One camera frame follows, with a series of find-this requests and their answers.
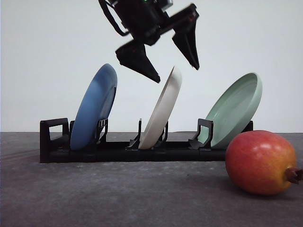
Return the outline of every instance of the blue plate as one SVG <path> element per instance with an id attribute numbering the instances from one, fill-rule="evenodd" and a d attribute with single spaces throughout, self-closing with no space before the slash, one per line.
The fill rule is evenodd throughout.
<path id="1" fill-rule="evenodd" d="M 99 120 L 107 119 L 117 88 L 117 74 L 110 64 L 103 65 L 91 81 L 80 104 L 71 132 L 71 150 L 90 144 Z"/>

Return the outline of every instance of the black dish rack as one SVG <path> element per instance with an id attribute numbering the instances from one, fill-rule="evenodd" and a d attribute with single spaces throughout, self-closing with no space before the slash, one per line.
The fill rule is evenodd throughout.
<path id="1" fill-rule="evenodd" d="M 40 163 L 67 162 L 137 162 L 137 161 L 224 161 L 224 149 L 211 149 L 214 122 L 198 119 L 195 136 L 188 141 L 167 141 L 168 122 L 157 143 L 151 149 L 138 149 L 141 137 L 139 120 L 138 134 L 129 142 L 107 141 L 108 119 L 101 120 L 96 125 L 95 138 L 81 150 L 70 149 L 71 131 L 74 121 L 68 123 L 67 118 L 46 120 L 40 122 Z M 62 125 L 62 136 L 51 139 L 50 127 Z M 204 143 L 198 141 L 201 127 L 208 128 L 208 138 Z M 245 131 L 253 130 L 250 121 Z"/>

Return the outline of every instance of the white backdrop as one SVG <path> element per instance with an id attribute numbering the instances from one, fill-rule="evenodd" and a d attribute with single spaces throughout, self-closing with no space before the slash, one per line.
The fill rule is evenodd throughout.
<path id="1" fill-rule="evenodd" d="M 236 79 L 248 72 L 263 80 L 256 129 L 303 132 L 303 1 L 174 0 L 172 15 L 194 2 L 200 70 L 193 69 L 165 34 L 147 55 L 157 84 L 121 66 L 120 37 L 97 0 L 1 1 L 1 131 L 39 131 L 39 121 L 73 120 L 97 70 L 110 63 L 118 74 L 110 131 L 136 131 L 152 113 L 173 65 L 183 84 L 170 131 L 193 131 Z"/>

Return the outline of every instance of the white plate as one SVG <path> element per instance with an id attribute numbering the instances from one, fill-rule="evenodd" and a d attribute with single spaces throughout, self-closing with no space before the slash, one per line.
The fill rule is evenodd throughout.
<path id="1" fill-rule="evenodd" d="M 141 137 L 139 149 L 150 149 L 157 143 L 174 108 L 181 84 L 181 72 L 174 67 Z"/>

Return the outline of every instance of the gray table surface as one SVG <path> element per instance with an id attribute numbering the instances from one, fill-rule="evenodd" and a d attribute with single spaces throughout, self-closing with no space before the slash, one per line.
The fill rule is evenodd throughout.
<path id="1" fill-rule="evenodd" d="M 303 167 L 303 133 L 282 136 Z M 1 133 L 4 227 L 300 227 L 302 210 L 303 185 L 250 195 L 230 181 L 224 162 L 40 164 L 38 133 Z"/>

